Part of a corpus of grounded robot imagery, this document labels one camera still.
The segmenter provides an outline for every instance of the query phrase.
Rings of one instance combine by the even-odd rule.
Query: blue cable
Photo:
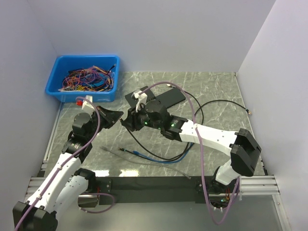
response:
[[[146,156],[146,155],[144,155],[144,154],[141,154],[141,153],[139,153],[139,152],[137,152],[137,151],[133,151],[133,153],[136,154],[136,155],[140,155],[140,156],[142,156],[142,157],[144,157],[144,158],[146,158],[146,159],[148,159],[148,160],[151,160],[151,161],[154,161],[154,162],[158,162],[158,163],[162,163],[162,164],[174,164],[174,163],[177,163],[177,162],[181,161],[181,160],[187,155],[188,152],[189,152],[189,150],[187,150],[187,151],[184,153],[184,155],[183,155],[180,159],[178,159],[178,160],[166,162],[166,161],[154,160],[154,159],[152,159],[152,158],[150,158],[150,157],[148,157],[148,156]]]

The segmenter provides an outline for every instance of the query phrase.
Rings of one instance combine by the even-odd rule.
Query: gray cable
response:
[[[176,169],[176,168],[174,168],[174,167],[169,167],[169,166],[160,165],[160,164],[152,164],[152,163],[141,163],[141,162],[129,160],[129,159],[127,159],[127,158],[125,158],[125,157],[123,157],[123,156],[121,156],[121,155],[119,155],[119,154],[117,154],[117,153],[115,153],[115,152],[109,150],[108,148],[106,148],[106,147],[104,147],[104,146],[101,146],[100,148],[103,149],[104,151],[110,152],[110,153],[116,155],[117,157],[120,157],[120,158],[122,158],[122,159],[124,159],[124,160],[127,160],[127,161],[131,162],[131,163],[134,163],[134,164],[137,164],[137,165],[153,165],[153,166],[159,166],[159,167],[170,168],[170,169],[172,169],[172,170],[174,170],[174,171],[176,171],[176,172],[182,174],[183,176],[187,177],[188,179],[191,179],[191,177],[188,176],[185,172],[182,172],[182,171],[180,171],[180,170],[178,170],[178,169]]]

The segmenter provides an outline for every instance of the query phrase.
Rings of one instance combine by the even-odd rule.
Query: gray marble tabletop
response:
[[[124,96],[145,85],[150,86],[153,83],[163,80],[168,80],[180,85],[186,91],[193,94],[201,104],[215,99],[227,99],[242,105],[244,104],[234,73],[124,72],[119,75],[115,101],[112,103],[96,103],[96,105],[101,105],[110,110],[124,111],[122,118],[125,119],[129,104]],[[154,95],[159,95],[167,90],[169,90],[169,88],[166,85],[160,85],[152,89]],[[192,99],[192,102],[195,109],[197,109],[198,106],[195,100]],[[168,111],[173,115],[188,119],[192,118],[191,109],[187,100],[169,108]],[[232,103],[211,103],[206,105],[203,111],[205,116],[204,125],[206,126],[234,131],[245,128],[252,131],[246,111]],[[73,119],[81,112],[81,107],[77,106],[75,103],[64,104],[60,112],[58,127],[55,131],[55,138],[49,155],[45,175],[49,174],[54,167],[63,145],[67,140],[68,133],[72,129]],[[197,122],[201,122],[201,113],[197,115]],[[152,128],[143,128],[141,131],[134,132],[134,135],[150,151],[163,157],[176,156],[181,153],[186,146],[185,143],[166,139],[158,130]],[[118,147],[122,147],[148,155],[137,145],[126,129],[121,126],[120,122],[116,123],[111,129],[102,130],[92,142],[92,145],[93,148],[82,164],[82,167],[95,171],[97,176],[181,176],[180,173],[172,169],[137,165],[123,160],[107,151],[103,151],[100,148],[101,145],[126,158],[139,162],[147,162],[146,160],[117,150]],[[229,157],[225,154],[205,147],[205,174],[212,175],[216,168],[223,165],[228,159]],[[182,161],[171,164],[171,166],[190,176],[200,176],[201,165],[199,145],[194,145]],[[261,159],[257,164],[255,175],[264,175]]]

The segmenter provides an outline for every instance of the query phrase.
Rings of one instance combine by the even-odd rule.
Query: red object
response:
[[[78,106],[82,106],[82,101],[81,101],[81,100],[77,100],[76,104],[77,104]]]

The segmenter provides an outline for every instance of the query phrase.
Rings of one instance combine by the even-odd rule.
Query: table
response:
[[[159,81],[171,81],[182,86],[186,91],[193,94],[200,104],[215,99],[227,99],[235,101],[241,105],[244,104],[239,86],[234,73],[211,73],[211,72],[124,72],[119,75],[118,90],[116,99],[111,103],[96,103],[106,109],[124,111],[122,118],[126,118],[129,104],[125,95],[146,85],[150,86]],[[155,95],[159,95],[169,88],[164,84],[152,89]],[[192,99],[194,108],[197,109],[197,103]],[[168,110],[171,114],[192,118],[192,113],[188,101],[177,104]],[[75,103],[64,103],[60,111],[58,126],[54,133],[54,141],[51,144],[48,155],[48,165],[45,176],[48,175],[54,167],[61,153],[64,143],[67,140],[69,132],[72,130],[74,117],[81,113],[81,108]],[[252,128],[248,119],[247,112],[232,103],[217,102],[204,107],[205,122],[204,125],[222,130],[238,131],[240,128]],[[197,115],[197,122],[201,122],[201,113]],[[136,138],[150,151],[163,156],[173,157],[181,153],[185,143],[170,141],[163,137],[158,130],[152,128],[143,128],[141,131],[134,132]],[[136,150],[147,154],[132,139],[126,129],[118,122],[111,129],[102,130],[96,139],[92,142],[93,149],[82,164],[83,168],[95,171],[98,177],[110,176],[181,176],[180,173],[156,166],[144,166],[130,163],[109,152],[103,151],[100,146],[103,145],[114,152],[124,155],[129,159],[140,160],[138,157],[118,151],[118,147],[128,150]],[[225,154],[208,148],[204,152],[205,174],[213,175],[216,168],[223,165],[229,159]],[[173,167],[187,173],[190,176],[200,176],[200,148],[195,145],[187,156],[179,163],[172,164]],[[264,175],[261,158],[258,161],[255,175]]]

